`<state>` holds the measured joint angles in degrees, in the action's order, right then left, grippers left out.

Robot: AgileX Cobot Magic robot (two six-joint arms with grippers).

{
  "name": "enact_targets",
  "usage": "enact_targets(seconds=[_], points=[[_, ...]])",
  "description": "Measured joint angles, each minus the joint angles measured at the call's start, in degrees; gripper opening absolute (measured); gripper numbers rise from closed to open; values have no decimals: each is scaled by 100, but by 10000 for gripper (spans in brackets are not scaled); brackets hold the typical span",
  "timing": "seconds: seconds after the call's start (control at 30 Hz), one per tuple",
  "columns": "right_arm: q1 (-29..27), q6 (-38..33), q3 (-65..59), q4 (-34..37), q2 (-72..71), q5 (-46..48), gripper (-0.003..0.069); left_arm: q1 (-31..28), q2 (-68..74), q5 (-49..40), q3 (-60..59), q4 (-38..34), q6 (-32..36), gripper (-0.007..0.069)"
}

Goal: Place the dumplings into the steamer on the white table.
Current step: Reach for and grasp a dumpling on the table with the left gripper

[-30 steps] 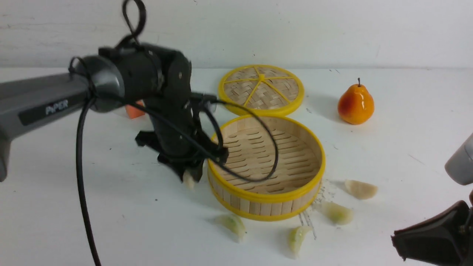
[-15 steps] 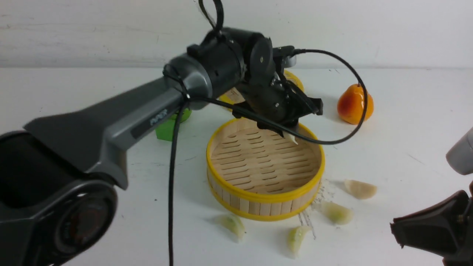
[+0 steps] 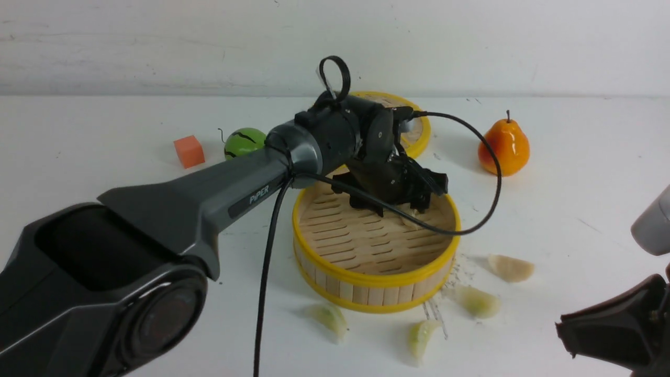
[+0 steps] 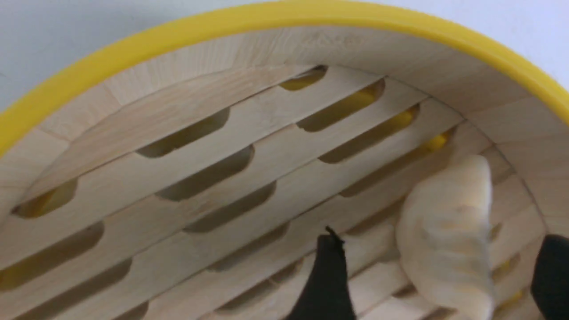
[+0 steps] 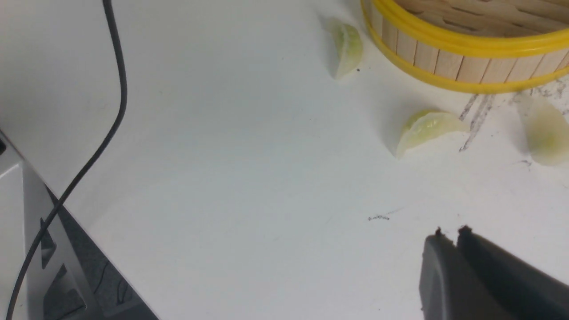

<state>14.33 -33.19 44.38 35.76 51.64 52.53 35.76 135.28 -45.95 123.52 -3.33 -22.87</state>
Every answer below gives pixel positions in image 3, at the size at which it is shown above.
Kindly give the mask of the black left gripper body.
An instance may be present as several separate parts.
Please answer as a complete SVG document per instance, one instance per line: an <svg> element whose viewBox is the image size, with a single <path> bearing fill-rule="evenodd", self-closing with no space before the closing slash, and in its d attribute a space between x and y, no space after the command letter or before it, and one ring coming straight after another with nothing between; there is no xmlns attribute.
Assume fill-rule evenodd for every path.
<svg viewBox="0 0 670 377"><path fill-rule="evenodd" d="M406 153L391 153L385 161L356 156L345 165L348 171L333 175L333 181L367 193L367 196L350 194L350 207L371 210L381 217L384 208L374 198L395 207L407 204L424 213L433 195L448 192L447 174L424 169Z"/></svg>

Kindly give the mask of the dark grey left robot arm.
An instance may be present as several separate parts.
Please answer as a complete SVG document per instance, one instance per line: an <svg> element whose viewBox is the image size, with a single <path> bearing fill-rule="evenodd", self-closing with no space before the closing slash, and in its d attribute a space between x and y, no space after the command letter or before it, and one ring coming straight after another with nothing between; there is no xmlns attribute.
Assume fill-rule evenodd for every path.
<svg viewBox="0 0 670 377"><path fill-rule="evenodd" d="M322 94L254 152L111 189L26 225L2 271L2 376L122 376L177 346L220 274L218 236L266 198L333 177L355 208L425 210L448 178L400 145L419 117Z"/></svg>

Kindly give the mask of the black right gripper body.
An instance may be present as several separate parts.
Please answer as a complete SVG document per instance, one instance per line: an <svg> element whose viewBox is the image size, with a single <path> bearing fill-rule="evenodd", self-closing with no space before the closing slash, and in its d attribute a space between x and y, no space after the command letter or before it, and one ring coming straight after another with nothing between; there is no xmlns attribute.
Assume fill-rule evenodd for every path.
<svg viewBox="0 0 670 377"><path fill-rule="evenodd" d="M566 351L619 365L632 376L669 375L669 268L598 305L562 315Z"/></svg>

